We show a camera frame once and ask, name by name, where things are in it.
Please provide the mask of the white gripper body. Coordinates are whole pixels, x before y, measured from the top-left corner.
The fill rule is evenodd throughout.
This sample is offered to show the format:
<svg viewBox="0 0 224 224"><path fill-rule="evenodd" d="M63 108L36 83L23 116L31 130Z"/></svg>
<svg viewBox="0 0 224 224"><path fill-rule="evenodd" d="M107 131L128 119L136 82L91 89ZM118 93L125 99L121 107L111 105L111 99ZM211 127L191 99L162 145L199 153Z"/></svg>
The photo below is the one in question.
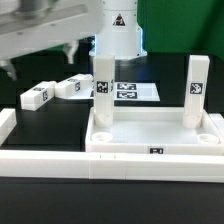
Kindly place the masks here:
<svg viewBox="0 0 224 224"><path fill-rule="evenodd" d="M0 0L0 60L100 31L100 0Z"/></svg>

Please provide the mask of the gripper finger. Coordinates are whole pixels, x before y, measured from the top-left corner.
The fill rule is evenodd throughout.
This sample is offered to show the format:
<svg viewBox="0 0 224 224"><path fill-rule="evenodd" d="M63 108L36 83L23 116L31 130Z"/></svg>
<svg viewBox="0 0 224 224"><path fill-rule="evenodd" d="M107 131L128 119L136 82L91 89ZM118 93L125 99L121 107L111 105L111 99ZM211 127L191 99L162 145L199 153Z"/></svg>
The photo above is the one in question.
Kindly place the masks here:
<svg viewBox="0 0 224 224"><path fill-rule="evenodd" d="M7 72L13 81L17 80L16 70L10 60L0 60L0 67Z"/></svg>
<svg viewBox="0 0 224 224"><path fill-rule="evenodd" d="M78 49L79 43L77 40L73 40L69 43L66 43L64 45L63 51L67 57L68 63L73 64L74 63L74 55Z"/></svg>

